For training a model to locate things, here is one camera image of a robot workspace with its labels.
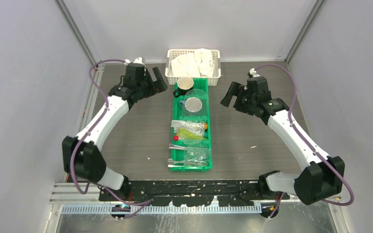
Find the black mug cream inside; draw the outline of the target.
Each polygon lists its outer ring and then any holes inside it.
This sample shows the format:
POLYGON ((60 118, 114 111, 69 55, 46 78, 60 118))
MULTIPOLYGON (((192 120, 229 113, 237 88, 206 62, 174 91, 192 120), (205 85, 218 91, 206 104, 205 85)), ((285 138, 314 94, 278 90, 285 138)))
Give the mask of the black mug cream inside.
POLYGON ((173 95, 175 98, 178 98, 193 89, 194 80, 191 77, 181 77, 176 84, 177 88, 174 90, 173 95))

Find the blue mug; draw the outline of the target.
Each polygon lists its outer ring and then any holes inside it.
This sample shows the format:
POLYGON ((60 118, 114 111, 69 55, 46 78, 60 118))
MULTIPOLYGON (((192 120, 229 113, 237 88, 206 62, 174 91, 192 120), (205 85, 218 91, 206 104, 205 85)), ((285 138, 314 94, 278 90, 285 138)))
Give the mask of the blue mug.
POLYGON ((186 100, 180 100, 179 105, 190 113, 198 113, 203 108, 203 102, 196 97, 187 98, 186 100))

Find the clear oval textured tray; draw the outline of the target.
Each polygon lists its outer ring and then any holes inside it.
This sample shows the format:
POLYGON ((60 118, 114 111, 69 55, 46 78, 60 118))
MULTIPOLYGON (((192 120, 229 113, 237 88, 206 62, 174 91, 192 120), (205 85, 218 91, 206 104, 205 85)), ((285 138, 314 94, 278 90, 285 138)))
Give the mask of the clear oval textured tray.
MULTIPOLYGON (((207 110, 207 105, 208 105, 208 94, 203 91, 203 90, 200 90, 200 89, 192 89, 190 91, 188 91, 180 100, 186 100, 187 98, 191 98, 191 97, 196 97, 196 98, 199 98, 202 102, 203 102, 203 108, 201 111, 199 111, 198 113, 190 113, 190 112, 187 112, 185 109, 183 109, 181 107, 181 111, 180 111, 180 116, 179 116, 179 119, 180 120, 185 120, 185 121, 193 121, 193 122, 205 122, 207 123, 207 118, 208 118, 208 110, 207 110)), ((197 131, 197 130, 204 130, 204 129, 200 129, 200 128, 184 128, 184 129, 187 129, 189 131, 197 131)), ((199 144, 201 141, 203 140, 182 140, 183 143, 185 143, 186 145, 194 145, 194 144, 199 144)))

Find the green compartment organizer bin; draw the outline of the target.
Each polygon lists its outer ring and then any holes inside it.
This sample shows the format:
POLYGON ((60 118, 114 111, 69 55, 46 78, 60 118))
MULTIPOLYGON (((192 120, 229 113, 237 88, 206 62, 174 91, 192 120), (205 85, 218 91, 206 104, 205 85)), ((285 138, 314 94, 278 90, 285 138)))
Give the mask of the green compartment organizer bin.
POLYGON ((194 79, 191 88, 174 86, 171 143, 168 167, 171 172, 206 172, 213 168, 209 89, 206 79, 194 79))

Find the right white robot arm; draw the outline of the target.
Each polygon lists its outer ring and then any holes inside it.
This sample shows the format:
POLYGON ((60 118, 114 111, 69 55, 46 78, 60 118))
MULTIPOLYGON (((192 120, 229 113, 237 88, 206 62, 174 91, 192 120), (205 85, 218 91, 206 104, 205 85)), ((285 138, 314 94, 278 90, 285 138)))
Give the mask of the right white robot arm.
POLYGON ((246 84, 231 82, 221 105, 233 107, 242 113, 260 118, 285 143, 300 166, 300 174, 286 174, 278 170, 259 176, 258 194, 271 199, 277 192, 298 197, 305 205, 339 194, 342 191, 344 161, 332 157, 312 142, 293 119, 289 107, 281 98, 272 98, 265 77, 247 79, 246 84))

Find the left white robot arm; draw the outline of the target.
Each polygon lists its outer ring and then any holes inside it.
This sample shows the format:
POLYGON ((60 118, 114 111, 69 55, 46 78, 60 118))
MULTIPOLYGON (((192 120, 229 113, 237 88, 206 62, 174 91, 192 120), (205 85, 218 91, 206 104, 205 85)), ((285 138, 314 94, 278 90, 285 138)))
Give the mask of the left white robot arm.
POLYGON ((62 141, 64 171, 74 182, 83 178, 111 189, 118 201, 129 197, 128 178, 110 169, 101 154, 101 148, 118 121, 139 100, 152 97, 168 88, 159 68, 149 72, 140 61, 126 65, 125 74, 107 94, 105 103, 94 118, 75 136, 62 141))

